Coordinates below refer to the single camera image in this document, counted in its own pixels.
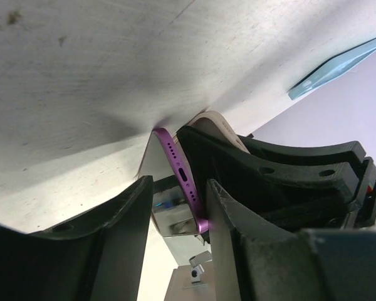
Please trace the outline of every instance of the charging port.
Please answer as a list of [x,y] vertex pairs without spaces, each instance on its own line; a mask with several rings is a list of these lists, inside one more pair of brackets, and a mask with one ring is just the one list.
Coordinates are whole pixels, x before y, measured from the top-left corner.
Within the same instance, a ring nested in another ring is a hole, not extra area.
[[181,178],[182,178],[182,180],[183,180],[184,182],[188,181],[188,178],[187,178],[187,176],[185,175],[185,172],[184,172],[184,170],[183,170],[181,167],[178,168],[178,172],[180,173],[180,176],[181,176]]

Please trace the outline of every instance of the mounting hole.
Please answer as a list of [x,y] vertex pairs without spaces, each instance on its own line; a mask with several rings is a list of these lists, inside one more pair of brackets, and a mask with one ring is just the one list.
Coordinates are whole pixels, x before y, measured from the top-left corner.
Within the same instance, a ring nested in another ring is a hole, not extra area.
[[63,231],[71,230],[72,228],[74,228],[74,226],[72,224],[68,224],[68,223],[59,224],[58,226],[55,226],[51,230],[51,232],[63,232]]
[[261,168],[259,168],[259,172],[261,174],[272,174],[272,173],[274,173],[274,169],[270,168],[270,167],[261,167]]
[[333,169],[327,169],[326,171],[319,172],[319,176],[327,177],[327,176],[331,176],[334,173],[335,173],[335,171]]

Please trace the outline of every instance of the purple smartphone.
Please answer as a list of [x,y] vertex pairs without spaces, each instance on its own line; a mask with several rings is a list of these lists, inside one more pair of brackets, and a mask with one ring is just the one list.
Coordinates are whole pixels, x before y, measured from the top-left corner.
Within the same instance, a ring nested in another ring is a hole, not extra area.
[[206,212],[191,174],[163,128],[152,131],[146,146],[139,176],[148,175],[154,180],[152,218],[162,236],[207,231]]

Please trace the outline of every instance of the white smartphone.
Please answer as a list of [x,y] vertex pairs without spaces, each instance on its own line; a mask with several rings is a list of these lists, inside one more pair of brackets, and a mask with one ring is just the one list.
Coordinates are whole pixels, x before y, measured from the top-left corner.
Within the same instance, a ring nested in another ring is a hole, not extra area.
[[206,111],[196,115],[187,125],[200,130],[207,135],[249,153],[248,149],[238,138],[237,134],[228,124],[227,120],[216,111]]

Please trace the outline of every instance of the purple phone frame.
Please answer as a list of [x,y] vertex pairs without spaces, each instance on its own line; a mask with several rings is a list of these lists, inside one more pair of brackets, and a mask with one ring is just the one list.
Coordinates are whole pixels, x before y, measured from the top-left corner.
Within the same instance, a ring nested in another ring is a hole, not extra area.
[[[203,233],[209,229],[209,223],[207,219],[202,218],[206,216],[205,207],[201,198],[198,195],[194,181],[191,179],[188,168],[185,166],[184,160],[180,155],[177,146],[174,144],[173,138],[169,132],[164,128],[154,129],[151,133],[155,134],[163,147],[163,150],[170,162],[171,168],[174,171],[178,182],[184,192],[185,197],[188,200],[189,207],[191,208],[192,215],[196,222],[196,227],[199,233]],[[182,168],[187,178],[186,182],[182,179],[178,169]]]

